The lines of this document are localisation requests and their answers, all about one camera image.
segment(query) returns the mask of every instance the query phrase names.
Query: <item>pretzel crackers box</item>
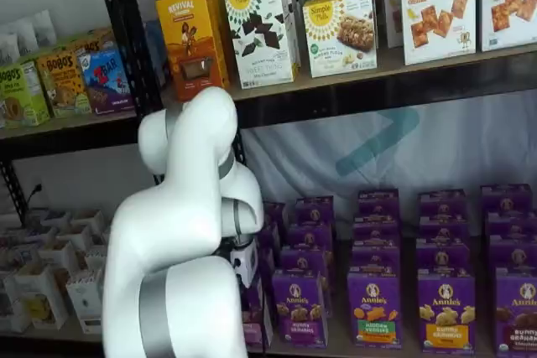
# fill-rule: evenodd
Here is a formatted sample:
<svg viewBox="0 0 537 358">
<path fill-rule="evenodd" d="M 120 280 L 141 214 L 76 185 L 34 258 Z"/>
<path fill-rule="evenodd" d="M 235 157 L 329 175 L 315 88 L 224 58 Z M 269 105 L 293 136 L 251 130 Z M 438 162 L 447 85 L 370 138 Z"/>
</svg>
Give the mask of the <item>pretzel crackers box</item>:
<svg viewBox="0 0 537 358">
<path fill-rule="evenodd" d="M 169 66 L 180 101 L 206 87 L 228 88 L 217 0 L 157 0 Z"/>
<path fill-rule="evenodd" d="M 537 0 L 481 0 L 482 50 L 537 42 Z"/>
<path fill-rule="evenodd" d="M 276 270 L 272 282 L 283 341 L 302 347 L 326 348 L 328 329 L 319 273 Z"/>
<path fill-rule="evenodd" d="M 401 0 L 404 63 L 476 51 L 476 0 Z"/>
<path fill-rule="evenodd" d="M 464 267 L 418 269 L 424 352 L 472 355 L 476 345 L 474 277 Z"/>
<path fill-rule="evenodd" d="M 401 348 L 403 329 L 396 272 L 390 266 L 351 267 L 347 286 L 354 343 Z"/>
</svg>

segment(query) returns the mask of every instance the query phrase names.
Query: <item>orange box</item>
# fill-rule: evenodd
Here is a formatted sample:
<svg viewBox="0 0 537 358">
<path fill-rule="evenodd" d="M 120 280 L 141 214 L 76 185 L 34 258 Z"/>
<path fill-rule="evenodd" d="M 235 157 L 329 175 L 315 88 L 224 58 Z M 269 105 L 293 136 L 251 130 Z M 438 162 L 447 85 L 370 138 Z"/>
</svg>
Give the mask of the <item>orange box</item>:
<svg viewBox="0 0 537 358">
<path fill-rule="evenodd" d="M 228 88 L 217 0 L 157 0 L 156 6 L 180 101 L 209 86 Z"/>
</svg>

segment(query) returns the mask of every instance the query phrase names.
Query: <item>white packet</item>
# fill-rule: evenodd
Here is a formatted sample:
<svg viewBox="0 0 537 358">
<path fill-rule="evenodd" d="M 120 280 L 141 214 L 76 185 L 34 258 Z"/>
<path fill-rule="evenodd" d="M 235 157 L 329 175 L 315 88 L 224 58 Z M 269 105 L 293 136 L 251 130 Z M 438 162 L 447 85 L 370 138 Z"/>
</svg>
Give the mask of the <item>white packet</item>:
<svg viewBox="0 0 537 358">
<path fill-rule="evenodd" d="M 11 65 L 20 58 L 16 34 L 0 34 L 0 66 Z"/>
<path fill-rule="evenodd" d="M 32 25 L 34 26 L 35 38 L 40 48 L 51 46 L 56 44 L 56 32 L 54 25 L 50 20 L 49 10 L 43 10 L 42 12 L 34 14 L 31 18 Z"/>
</svg>

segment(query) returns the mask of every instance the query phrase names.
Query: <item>sea salt crackers box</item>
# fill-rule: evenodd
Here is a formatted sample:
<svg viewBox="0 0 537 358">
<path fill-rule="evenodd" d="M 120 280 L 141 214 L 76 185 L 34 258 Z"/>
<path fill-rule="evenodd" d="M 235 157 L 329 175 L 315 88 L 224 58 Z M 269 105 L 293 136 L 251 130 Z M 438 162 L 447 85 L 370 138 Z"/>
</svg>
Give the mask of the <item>sea salt crackers box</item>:
<svg viewBox="0 0 537 358">
<path fill-rule="evenodd" d="M 377 67 L 373 0 L 317 0 L 304 5 L 311 76 Z"/>
<path fill-rule="evenodd" d="M 404 63 L 476 51 L 476 0 L 401 0 Z"/>
<path fill-rule="evenodd" d="M 537 0 L 481 0 L 482 50 L 537 42 Z"/>
<path fill-rule="evenodd" d="M 243 89 L 288 83 L 298 64 L 289 0 L 225 0 Z"/>
<path fill-rule="evenodd" d="M 351 267 L 347 274 L 352 338 L 359 346 L 401 348 L 399 279 L 390 266 Z"/>
</svg>

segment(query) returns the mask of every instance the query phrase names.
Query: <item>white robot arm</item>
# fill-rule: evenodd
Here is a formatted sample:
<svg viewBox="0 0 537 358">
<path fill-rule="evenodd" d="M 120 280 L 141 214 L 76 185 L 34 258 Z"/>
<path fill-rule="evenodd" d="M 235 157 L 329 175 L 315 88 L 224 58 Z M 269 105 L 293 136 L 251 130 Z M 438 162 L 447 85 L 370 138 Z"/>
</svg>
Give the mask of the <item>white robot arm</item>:
<svg viewBox="0 0 537 358">
<path fill-rule="evenodd" d="M 252 172 L 235 160 L 237 112 L 222 89 L 182 111 L 160 111 L 138 130 L 142 159 L 162 184 L 127 198 L 112 222 L 103 301 L 106 356 L 247 357 L 236 271 L 257 266 L 209 256 L 223 236 L 253 234 L 263 204 Z"/>
</svg>

